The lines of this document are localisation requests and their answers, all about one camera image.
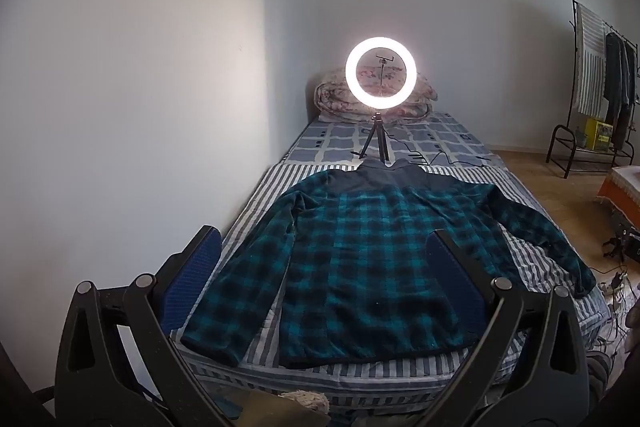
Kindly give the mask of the black metal clothes rack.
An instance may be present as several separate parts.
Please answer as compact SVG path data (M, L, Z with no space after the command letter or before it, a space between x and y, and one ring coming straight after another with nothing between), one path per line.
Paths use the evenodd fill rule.
M546 157L572 172L605 173L634 162L631 133L639 105L639 47L577 0L572 1L574 65L566 121Z

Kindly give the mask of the striped hanging towel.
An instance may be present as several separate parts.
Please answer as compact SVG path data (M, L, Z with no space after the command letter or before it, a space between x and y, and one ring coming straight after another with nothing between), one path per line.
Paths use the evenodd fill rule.
M577 2L576 76L573 106L579 114L598 118L605 85L605 26L595 12Z

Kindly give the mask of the black device on floor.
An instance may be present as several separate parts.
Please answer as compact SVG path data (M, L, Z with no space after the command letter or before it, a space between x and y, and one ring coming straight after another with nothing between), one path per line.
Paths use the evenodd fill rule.
M628 259L640 262L640 233L635 228L619 229L602 247L605 258L615 258L620 262Z

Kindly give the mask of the folded floral comforter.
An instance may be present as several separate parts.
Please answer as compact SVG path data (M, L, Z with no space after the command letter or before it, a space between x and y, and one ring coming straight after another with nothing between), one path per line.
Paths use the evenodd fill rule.
M406 73L400 67L385 69L380 79L380 69L375 66L360 66L358 80L364 91L374 96L391 96L405 83ZM407 100L390 109L382 110L385 122L389 124L414 124L425 120L432 113L432 103L438 99L437 92L428 80L418 75L416 87ZM314 106L320 113L322 121L332 122L365 122L369 124L374 109L358 101L349 90L344 69L338 68L328 72L314 89Z

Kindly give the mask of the orange covered low table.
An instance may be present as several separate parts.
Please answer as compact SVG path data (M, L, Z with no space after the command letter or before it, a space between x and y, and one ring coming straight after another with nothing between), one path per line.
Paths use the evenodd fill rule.
M597 199L609 202L636 229L640 227L640 167L616 167L605 177Z

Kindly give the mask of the teal plaid fleece jacket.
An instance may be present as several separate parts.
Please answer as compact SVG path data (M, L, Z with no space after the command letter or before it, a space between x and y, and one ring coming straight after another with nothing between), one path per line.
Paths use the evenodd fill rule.
M539 247L576 297L596 280L560 230L491 183L407 161L328 169L284 192L205 291L182 334L189 349L235 366L273 305L288 369L439 355L472 346L426 257L445 231L492 277L525 282L506 241Z

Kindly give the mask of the dark hanging clothes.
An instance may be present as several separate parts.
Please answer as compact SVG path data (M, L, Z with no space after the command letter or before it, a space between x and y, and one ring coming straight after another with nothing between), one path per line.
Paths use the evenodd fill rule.
M608 102L605 122L613 127L611 143L614 150L624 147L631 123L636 96L635 72L634 48L616 32L609 32L605 37L604 98Z

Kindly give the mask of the yellow box on rack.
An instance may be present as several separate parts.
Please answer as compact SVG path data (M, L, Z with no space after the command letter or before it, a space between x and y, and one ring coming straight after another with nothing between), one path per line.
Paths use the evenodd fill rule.
M587 150L606 152L611 146L613 126L599 119L589 117L585 122L584 135L585 148Z

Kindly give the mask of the striped blue white quilt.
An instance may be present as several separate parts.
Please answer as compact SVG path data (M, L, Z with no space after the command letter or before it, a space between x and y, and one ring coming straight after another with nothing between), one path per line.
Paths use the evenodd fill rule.
M566 287L585 343L608 321L590 269L509 173L371 160L270 168L172 333L206 381L310 388L343 409L422 402L478 340L428 262L437 231L521 291Z

